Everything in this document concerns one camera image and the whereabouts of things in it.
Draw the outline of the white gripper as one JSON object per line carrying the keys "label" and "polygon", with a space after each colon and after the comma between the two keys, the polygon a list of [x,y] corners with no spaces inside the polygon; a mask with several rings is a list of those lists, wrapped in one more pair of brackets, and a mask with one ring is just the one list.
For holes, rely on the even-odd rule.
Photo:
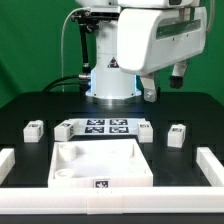
{"label": "white gripper", "polygon": [[175,9],[129,8],[119,16],[117,62],[123,72],[141,76],[145,101],[155,102],[157,99],[152,72],[174,64],[170,87],[180,89],[188,68],[186,59],[204,49],[206,9],[187,9],[185,14],[183,21],[180,11]]}

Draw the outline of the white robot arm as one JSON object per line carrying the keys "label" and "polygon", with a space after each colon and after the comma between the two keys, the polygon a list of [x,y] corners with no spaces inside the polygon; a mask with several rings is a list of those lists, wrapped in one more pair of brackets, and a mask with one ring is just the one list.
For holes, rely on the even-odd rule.
{"label": "white robot arm", "polygon": [[180,88],[188,60],[205,46],[207,11],[200,0],[75,0],[80,33],[96,35],[90,99],[111,104],[157,98],[155,73],[171,66]]}

